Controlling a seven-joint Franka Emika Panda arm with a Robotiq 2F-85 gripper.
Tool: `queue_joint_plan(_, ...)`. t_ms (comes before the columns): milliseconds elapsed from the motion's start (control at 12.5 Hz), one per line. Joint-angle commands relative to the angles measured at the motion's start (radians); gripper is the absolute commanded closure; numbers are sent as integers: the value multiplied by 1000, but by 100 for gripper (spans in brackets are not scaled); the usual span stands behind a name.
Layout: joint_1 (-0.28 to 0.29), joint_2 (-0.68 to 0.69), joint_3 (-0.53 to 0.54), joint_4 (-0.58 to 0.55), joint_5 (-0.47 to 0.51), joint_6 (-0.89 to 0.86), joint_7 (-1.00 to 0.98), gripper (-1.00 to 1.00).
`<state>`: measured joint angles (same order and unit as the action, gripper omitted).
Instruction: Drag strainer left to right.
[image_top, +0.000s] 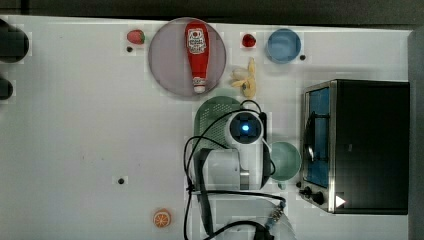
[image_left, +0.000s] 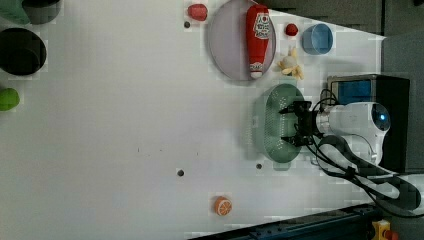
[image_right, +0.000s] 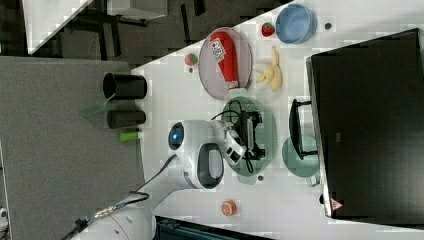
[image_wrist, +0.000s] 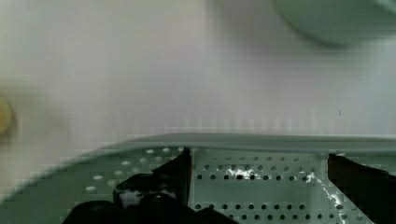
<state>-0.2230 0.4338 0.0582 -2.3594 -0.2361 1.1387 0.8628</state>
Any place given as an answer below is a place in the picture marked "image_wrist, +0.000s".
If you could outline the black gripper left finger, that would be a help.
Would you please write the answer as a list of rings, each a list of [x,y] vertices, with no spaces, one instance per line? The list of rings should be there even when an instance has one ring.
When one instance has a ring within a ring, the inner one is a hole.
[[[188,206],[192,176],[191,151],[120,182],[112,200],[76,205],[63,224],[238,224],[207,207]]]

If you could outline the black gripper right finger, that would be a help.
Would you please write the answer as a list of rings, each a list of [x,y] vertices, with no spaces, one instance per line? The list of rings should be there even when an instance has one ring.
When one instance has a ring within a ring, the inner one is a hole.
[[[395,176],[385,170],[331,154],[328,178],[374,224],[395,224]]]

